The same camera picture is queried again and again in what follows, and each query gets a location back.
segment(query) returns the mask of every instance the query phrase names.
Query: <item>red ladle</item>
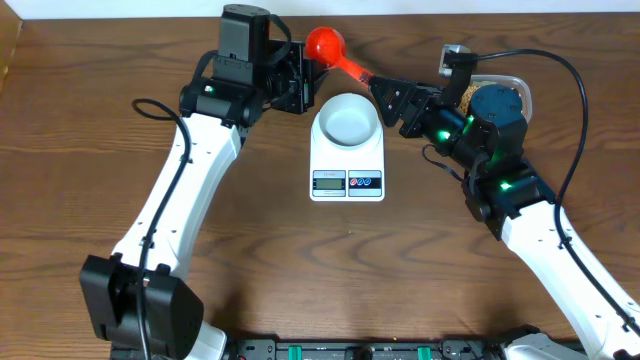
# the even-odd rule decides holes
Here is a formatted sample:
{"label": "red ladle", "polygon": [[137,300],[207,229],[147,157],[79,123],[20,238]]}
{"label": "red ladle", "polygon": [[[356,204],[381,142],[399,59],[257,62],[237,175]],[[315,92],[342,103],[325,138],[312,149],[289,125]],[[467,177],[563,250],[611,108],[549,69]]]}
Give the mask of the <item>red ladle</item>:
{"label": "red ladle", "polygon": [[340,68],[364,86],[369,86],[373,73],[345,57],[347,45],[335,29],[327,26],[313,29],[307,36],[306,53],[308,58],[327,64],[330,69]]}

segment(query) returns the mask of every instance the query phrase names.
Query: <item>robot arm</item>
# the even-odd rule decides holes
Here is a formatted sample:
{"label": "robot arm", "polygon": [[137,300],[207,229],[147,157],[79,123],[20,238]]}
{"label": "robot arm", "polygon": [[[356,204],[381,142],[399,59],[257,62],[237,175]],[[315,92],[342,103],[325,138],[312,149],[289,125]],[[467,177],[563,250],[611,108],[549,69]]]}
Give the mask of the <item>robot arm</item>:
{"label": "robot arm", "polygon": [[[269,39],[271,22],[286,41]],[[202,321],[204,306],[185,284],[193,246],[220,179],[249,129],[269,109],[301,114],[313,106],[316,85],[326,71],[305,59],[303,49],[304,43],[291,41],[286,25],[268,11],[225,6],[219,49],[203,55],[180,95],[180,112],[191,141],[188,162],[182,161],[186,144],[178,131],[138,219],[109,259],[89,256],[80,273],[98,338],[126,349],[142,348],[147,358],[156,354],[220,359],[226,336]],[[213,76],[203,76],[211,61]],[[179,166],[184,167],[181,174]],[[170,192],[177,174],[179,180]],[[168,195],[154,225],[152,218]],[[142,269],[138,264],[146,244],[150,245]]]}
{"label": "robot arm", "polygon": [[[631,354],[640,353],[638,336],[626,329],[622,319],[587,280],[566,249],[558,246],[560,238],[553,220],[553,204],[538,202],[520,209],[520,214],[517,218],[506,219],[502,227],[502,241],[542,282],[576,331],[588,358],[614,359],[614,354],[621,349]],[[573,248],[593,276],[618,304],[624,306],[629,315],[640,315],[638,304],[580,240],[564,210],[561,217]],[[546,345],[537,346],[535,341],[527,342],[523,338],[506,347],[505,353],[509,359],[548,359],[543,357],[549,350],[544,348]],[[560,351],[564,355],[558,359],[582,356],[562,348]]]}
{"label": "robot arm", "polygon": [[[147,269],[165,264],[170,275],[187,281],[193,246],[213,193],[222,176],[240,151],[240,135],[236,126],[221,126],[218,118],[192,114],[183,118],[191,135],[191,159],[180,177],[171,199],[158,222],[153,244],[147,256]],[[122,263],[137,266],[140,239],[148,229],[183,155],[184,140],[179,131],[146,204],[112,255],[122,254]]]}
{"label": "robot arm", "polygon": [[[522,53],[566,63],[539,50]],[[444,89],[372,76],[370,91],[383,122],[394,126],[402,120],[402,136],[428,139],[440,155],[451,157],[465,169],[461,187],[470,212],[533,270],[575,329],[590,359],[618,358],[621,351],[640,353],[637,329],[629,326],[634,325],[634,315],[640,308],[580,240],[562,208],[560,223],[570,240],[561,242],[554,219],[558,200],[522,157],[528,119],[521,97],[528,96],[518,94],[510,84],[487,85],[470,96],[466,113],[458,110],[478,58],[462,46],[445,45],[440,69],[446,70],[444,75],[450,82]],[[567,67],[575,71],[570,64]],[[586,271],[569,250],[575,251]],[[586,273],[591,273],[604,292],[622,306],[624,314],[616,313]],[[580,354],[558,348],[540,335],[531,336],[530,342],[523,338],[506,346],[507,358],[580,358]],[[547,342],[540,346],[542,337]],[[546,352],[546,345],[551,348],[546,350],[557,350],[555,355]]]}

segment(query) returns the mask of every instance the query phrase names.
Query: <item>digital kitchen scale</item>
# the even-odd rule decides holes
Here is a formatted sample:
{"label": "digital kitchen scale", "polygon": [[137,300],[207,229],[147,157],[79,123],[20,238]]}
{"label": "digital kitchen scale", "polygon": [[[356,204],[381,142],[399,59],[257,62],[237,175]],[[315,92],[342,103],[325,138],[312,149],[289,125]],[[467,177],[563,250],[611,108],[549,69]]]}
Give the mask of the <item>digital kitchen scale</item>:
{"label": "digital kitchen scale", "polygon": [[311,200],[384,199],[383,138],[378,112],[365,97],[329,99],[311,126]]}

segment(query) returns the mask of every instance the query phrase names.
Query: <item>wood grain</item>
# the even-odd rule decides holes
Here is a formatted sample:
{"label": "wood grain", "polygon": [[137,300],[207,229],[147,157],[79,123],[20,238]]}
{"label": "wood grain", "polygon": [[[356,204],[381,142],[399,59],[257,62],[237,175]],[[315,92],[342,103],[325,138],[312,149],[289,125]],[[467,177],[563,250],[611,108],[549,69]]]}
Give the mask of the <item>wood grain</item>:
{"label": "wood grain", "polygon": [[[385,75],[441,83],[445,43],[479,53],[543,48],[569,59],[591,104],[587,150],[566,208],[583,240],[640,297],[640,15],[288,18],[297,39],[336,27],[348,56]],[[107,256],[162,167],[173,127],[137,116],[173,107],[216,19],[27,22],[0,97],[0,354],[105,358],[78,284],[87,254]],[[534,97],[526,156],[558,189],[578,141],[579,97],[559,65],[483,63],[525,79]],[[334,73],[323,104],[363,93]],[[308,198],[304,116],[267,113],[218,188],[196,244],[190,286],[206,318],[232,333],[400,340],[486,335],[523,323],[575,333],[529,269],[469,215],[459,185],[385,130],[387,197]]]}
{"label": "wood grain", "polygon": [[4,77],[9,72],[21,27],[22,20],[4,0],[0,0],[0,91]]}

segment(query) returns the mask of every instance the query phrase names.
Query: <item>green connector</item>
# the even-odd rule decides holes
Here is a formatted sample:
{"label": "green connector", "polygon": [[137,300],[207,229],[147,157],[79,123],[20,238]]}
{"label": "green connector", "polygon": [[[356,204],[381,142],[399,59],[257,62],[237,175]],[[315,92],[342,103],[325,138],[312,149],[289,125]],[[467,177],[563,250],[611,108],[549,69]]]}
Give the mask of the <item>green connector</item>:
{"label": "green connector", "polygon": [[302,347],[289,346],[289,360],[302,360]]}
{"label": "green connector", "polygon": [[431,348],[430,347],[419,347],[418,348],[418,360],[431,360]]}

